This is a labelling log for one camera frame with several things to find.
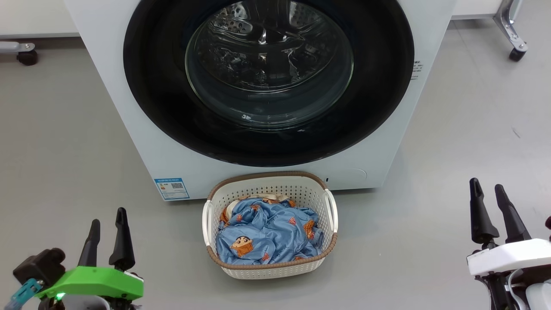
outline laundry basket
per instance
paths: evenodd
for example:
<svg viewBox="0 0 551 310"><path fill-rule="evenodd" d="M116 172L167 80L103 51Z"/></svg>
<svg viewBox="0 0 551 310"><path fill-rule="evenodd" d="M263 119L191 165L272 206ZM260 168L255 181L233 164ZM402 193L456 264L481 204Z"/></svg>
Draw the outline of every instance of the laundry basket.
<svg viewBox="0 0 551 310"><path fill-rule="evenodd" d="M323 231L322 253L318 256L268 265L230 265L218 259L216 237L220 214L232 201L254 194L286 195L297 207L309 207L318 214ZM337 205L325 183L306 172L274 172L242 175L219 183L203 208L203 238L210 258L228 275L243 280L273 279L304 274L318 268L337 242Z"/></svg>

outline basket rim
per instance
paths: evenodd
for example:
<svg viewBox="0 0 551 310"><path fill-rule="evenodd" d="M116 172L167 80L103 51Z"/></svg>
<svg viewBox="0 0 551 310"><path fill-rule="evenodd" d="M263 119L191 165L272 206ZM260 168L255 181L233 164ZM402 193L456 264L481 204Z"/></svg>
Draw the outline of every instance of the basket rim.
<svg viewBox="0 0 551 310"><path fill-rule="evenodd" d="M231 265L221 261L218 258L218 256L214 254L214 251L210 245L207 246L207 252L210 258L218 266L222 268L226 268L230 270L266 270L266 269L284 268L284 267L291 267L291 266L298 266L302 264L313 263L314 261L318 261L320 259L325 258L327 255L329 255L329 253L331 253L331 251L335 247L336 243L337 243L337 233L333 233L329 246L320 255L310 257L310 258L305 258L305 259L286 261L284 263L276 263L276 264L268 264L268 265Z"/></svg>
<svg viewBox="0 0 551 310"><path fill-rule="evenodd" d="M218 183L212 189L212 191L210 191L210 194L208 195L207 200L212 200L212 198L214 197L214 194L216 194L216 192L224 185L228 185L230 183L239 182L239 181L260 179L260 178L271 178L271 177L306 177L316 181L323 188L323 190L328 189L327 185L325 184L325 182L323 182L322 179L320 179L315 174L312 174L309 172L304 172L304 171L264 172L264 173L245 174L245 175L240 175L238 177L225 179L222 182ZM218 256L214 254L214 251L210 245L207 246L207 252L210 258L218 266L222 268L226 268L230 270L266 270L266 269L276 269L276 268L297 266L297 265L308 264L314 261L321 260L325 258L329 253L331 253L336 243L337 243L337 233L335 232L331 237L331 242L329 243L329 246L320 255L310 257L310 258L305 258L305 259L299 259L299 260L287 261L284 263L276 263L276 264L269 264L269 265L231 265L221 261L218 258Z"/></svg>
<svg viewBox="0 0 551 310"><path fill-rule="evenodd" d="M230 183L235 183L235 182L239 182L239 181L245 181L245 180L251 180L251 179L261 179L261 178L271 178L271 177L306 177L306 178L310 178L310 179L316 181L324 190L328 189L325 182L323 182L315 174L311 174L309 172L304 172L304 171L263 172L263 173L245 174L245 175L240 175L238 177L225 179L222 182L218 183L210 191L210 194L208 195L207 200L212 200L212 198L214 197L214 194L216 194L216 192L220 188L222 188L224 185L228 185Z"/></svg>

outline front-loading washing machine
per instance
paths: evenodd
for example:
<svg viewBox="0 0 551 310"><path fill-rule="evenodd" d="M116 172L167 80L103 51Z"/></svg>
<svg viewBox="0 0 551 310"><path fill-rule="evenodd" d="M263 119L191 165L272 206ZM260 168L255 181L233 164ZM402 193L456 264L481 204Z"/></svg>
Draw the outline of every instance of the front-loading washing machine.
<svg viewBox="0 0 551 310"><path fill-rule="evenodd" d="M66 0L164 200L241 174L383 184L455 0Z"/></svg>

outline blue cloth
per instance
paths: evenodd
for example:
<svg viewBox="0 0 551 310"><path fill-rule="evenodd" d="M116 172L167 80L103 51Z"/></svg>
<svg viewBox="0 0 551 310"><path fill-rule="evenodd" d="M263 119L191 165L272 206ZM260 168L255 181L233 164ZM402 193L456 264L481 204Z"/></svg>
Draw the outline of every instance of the blue cloth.
<svg viewBox="0 0 551 310"><path fill-rule="evenodd" d="M319 255L323 231L317 228L317 214L292 205L290 200L239 201L231 218L221 220L218 227L220 260L233 265L266 265Z"/></svg>

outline washing machine door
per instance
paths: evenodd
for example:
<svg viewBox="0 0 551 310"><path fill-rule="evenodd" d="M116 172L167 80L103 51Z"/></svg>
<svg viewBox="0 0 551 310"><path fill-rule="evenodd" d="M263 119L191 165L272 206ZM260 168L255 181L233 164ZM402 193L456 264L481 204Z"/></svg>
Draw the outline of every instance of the washing machine door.
<svg viewBox="0 0 551 310"><path fill-rule="evenodd" d="M377 129L412 76L396 0L141 0L124 66L167 135L230 163L277 167Z"/></svg>

